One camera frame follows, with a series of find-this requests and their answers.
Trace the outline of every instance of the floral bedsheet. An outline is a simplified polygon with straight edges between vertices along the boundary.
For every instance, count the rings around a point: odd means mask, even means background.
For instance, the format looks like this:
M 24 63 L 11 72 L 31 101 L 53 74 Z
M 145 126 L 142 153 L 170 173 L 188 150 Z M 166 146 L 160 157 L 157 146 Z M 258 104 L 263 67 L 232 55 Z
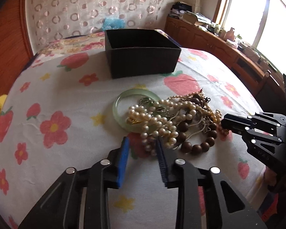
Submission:
M 178 191 L 164 187 L 158 161 L 136 144 L 138 135 L 113 119 L 112 102 L 127 89 L 149 89 L 166 98 L 203 88 L 212 109 L 223 114 L 261 111 L 241 81 L 207 52 L 183 48 L 169 76 L 112 80 L 106 61 L 104 33 L 59 40 L 15 81 L 0 116 L 0 214 L 12 228 L 66 168 L 91 167 L 126 135 L 133 149 L 124 185 L 108 193 L 112 228 L 175 228 Z M 197 157 L 178 153 L 196 167 L 219 167 L 249 201 L 261 187 L 264 165 L 246 152 L 238 135 L 218 137 Z

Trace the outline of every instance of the black box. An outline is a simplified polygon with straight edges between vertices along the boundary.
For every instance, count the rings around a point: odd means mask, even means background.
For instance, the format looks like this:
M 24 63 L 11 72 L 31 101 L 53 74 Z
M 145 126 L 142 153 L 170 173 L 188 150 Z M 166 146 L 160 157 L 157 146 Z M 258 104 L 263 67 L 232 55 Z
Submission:
M 174 72 L 181 48 L 155 30 L 105 31 L 105 49 L 112 78 Z

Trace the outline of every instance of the red flower print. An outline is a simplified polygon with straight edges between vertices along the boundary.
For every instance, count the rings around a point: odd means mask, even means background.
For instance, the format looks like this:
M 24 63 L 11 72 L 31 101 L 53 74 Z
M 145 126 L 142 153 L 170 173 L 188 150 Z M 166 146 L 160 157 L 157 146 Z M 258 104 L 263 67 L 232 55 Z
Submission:
M 227 107 L 232 108 L 233 102 L 231 102 L 228 97 L 222 96 L 221 99 Z
M 11 224 L 11 228 L 13 229 L 18 229 L 18 225 L 16 224 L 16 222 L 14 221 L 14 219 L 12 218 L 12 216 L 8 217 L 8 222 Z
M 98 77 L 95 73 L 92 75 L 84 75 L 79 82 L 83 83 L 85 86 L 89 86 L 91 83 L 98 81 Z
M 208 60 L 209 57 L 207 55 L 205 55 L 202 51 L 199 51 L 199 50 L 194 50 L 194 49 L 188 49 L 188 51 L 191 53 L 191 54 L 194 54 L 196 56 L 200 56 L 202 59 L 204 60 Z
M 208 79 L 211 81 L 211 82 L 218 82 L 218 79 L 211 76 L 211 75 L 207 75 Z
M 20 165 L 22 160 L 28 159 L 27 152 L 27 144 L 26 143 L 18 143 L 17 150 L 15 151 L 15 157 L 17 159 L 17 163 Z
M 237 92 L 236 88 L 232 85 L 227 83 L 225 86 L 228 91 L 230 91 L 235 97 L 239 97 L 240 94 Z
M 27 111 L 27 121 L 32 117 L 36 119 L 39 113 L 40 113 L 40 105 L 39 103 L 34 103 Z
M 27 90 L 28 87 L 30 86 L 31 82 L 26 82 L 22 85 L 22 87 L 20 88 L 20 92 L 22 93 L 23 91 Z
M 32 68 L 35 68 L 35 67 L 37 67 L 37 66 L 41 66 L 41 65 L 43 65 L 43 63 L 37 64 L 37 65 L 34 65 L 34 66 L 32 66 Z
M 5 169 L 0 171 L 0 189 L 6 195 L 8 193 L 8 181 L 5 179 Z
M 137 157 L 146 158 L 150 155 L 145 151 L 144 145 L 142 145 L 142 138 L 139 133 L 130 132 L 127 137 L 129 138 L 131 155 L 134 159 L 137 159 Z
M 231 142 L 232 139 L 233 139 L 233 133 L 232 133 L 232 131 L 229 131 L 229 134 L 228 134 L 227 136 L 223 135 L 223 134 L 220 133 L 220 132 L 218 132 L 218 134 L 219 134 L 219 138 L 220 138 L 221 141 L 226 141 L 226 140 L 228 140 L 228 141 Z
M 64 116 L 61 111 L 56 111 L 52 114 L 49 121 L 43 121 L 40 125 L 40 131 L 44 134 L 43 145 L 46 148 L 51 148 L 54 143 L 63 145 L 68 140 L 68 135 L 65 132 L 71 125 L 69 117 Z

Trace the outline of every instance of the jade bangle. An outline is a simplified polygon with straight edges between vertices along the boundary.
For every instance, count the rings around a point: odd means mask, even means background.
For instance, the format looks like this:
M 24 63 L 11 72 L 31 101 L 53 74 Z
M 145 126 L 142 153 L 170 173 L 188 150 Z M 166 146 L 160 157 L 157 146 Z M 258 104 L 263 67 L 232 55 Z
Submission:
M 126 131 L 141 132 L 141 125 L 127 124 L 126 121 L 124 121 L 124 119 L 118 115 L 117 107 L 119 105 L 120 100 L 122 98 L 125 98 L 127 96 L 131 96 L 131 95 L 142 95 L 145 97 L 149 97 L 150 99 L 152 99 L 154 101 L 158 101 L 160 98 L 155 93 L 153 93 L 149 90 L 146 90 L 146 89 L 129 89 L 129 90 L 126 90 L 123 93 L 119 94 L 118 98 L 114 101 L 113 106 L 112 106 L 112 113 L 113 113 L 113 117 L 116 120 L 116 122 L 122 128 L 124 128 Z

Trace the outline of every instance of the pearl necklace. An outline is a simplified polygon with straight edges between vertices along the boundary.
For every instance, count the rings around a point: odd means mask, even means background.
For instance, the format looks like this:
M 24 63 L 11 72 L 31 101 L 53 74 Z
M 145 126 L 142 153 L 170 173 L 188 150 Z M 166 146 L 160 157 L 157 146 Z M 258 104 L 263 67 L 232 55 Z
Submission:
M 155 138 L 158 136 L 162 136 L 167 148 L 178 148 L 181 144 L 182 152 L 198 155 L 207 152 L 215 144 L 217 129 L 225 136 L 229 133 L 229 130 L 221 127 L 220 110 L 214 113 L 208 105 L 210 100 L 204 96 L 202 90 L 185 96 L 170 96 L 166 100 L 142 99 L 140 104 L 129 107 L 127 122 L 142 124 L 142 145 L 153 156 L 156 155 L 154 146 Z M 185 132 L 192 126 L 198 126 L 200 130 L 187 137 Z M 208 138 L 200 145 L 192 146 L 187 140 L 202 131 Z

